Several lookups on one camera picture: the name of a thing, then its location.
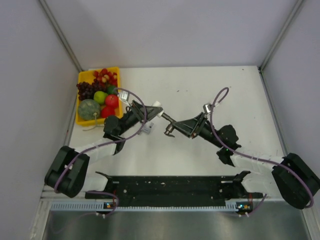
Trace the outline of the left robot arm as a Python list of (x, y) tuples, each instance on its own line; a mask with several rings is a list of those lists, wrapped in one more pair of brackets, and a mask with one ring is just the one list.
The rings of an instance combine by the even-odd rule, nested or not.
[(88, 166), (118, 154), (127, 140), (121, 135), (137, 123), (147, 123), (155, 117), (161, 117), (163, 113), (162, 105), (158, 101), (151, 106), (144, 106), (133, 100), (122, 118), (110, 115), (104, 120), (103, 138), (81, 147), (61, 147), (44, 178), (44, 183), (69, 198), (88, 191), (96, 191), (102, 198), (109, 198), (114, 187), (108, 183), (107, 175), (101, 172), (88, 175)]

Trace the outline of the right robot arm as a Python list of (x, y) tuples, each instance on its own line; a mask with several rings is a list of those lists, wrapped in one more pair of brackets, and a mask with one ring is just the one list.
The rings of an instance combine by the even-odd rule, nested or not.
[(174, 121), (172, 127), (188, 138), (201, 137), (218, 147), (216, 154), (223, 164), (249, 172), (233, 185), (237, 197), (245, 198), (255, 192), (282, 197), (300, 210), (313, 206), (320, 179), (299, 155), (272, 156), (247, 150), (237, 143), (239, 138), (232, 125), (215, 129), (212, 116), (203, 112), (187, 120)]

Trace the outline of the white pipe elbow fitting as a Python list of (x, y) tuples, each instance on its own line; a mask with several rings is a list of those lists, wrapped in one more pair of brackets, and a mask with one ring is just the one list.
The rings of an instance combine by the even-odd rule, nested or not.
[(152, 104), (152, 107), (155, 107), (155, 110), (157, 111), (157, 117), (161, 118), (164, 113), (164, 109), (162, 107), (162, 104), (159, 101), (155, 101)]

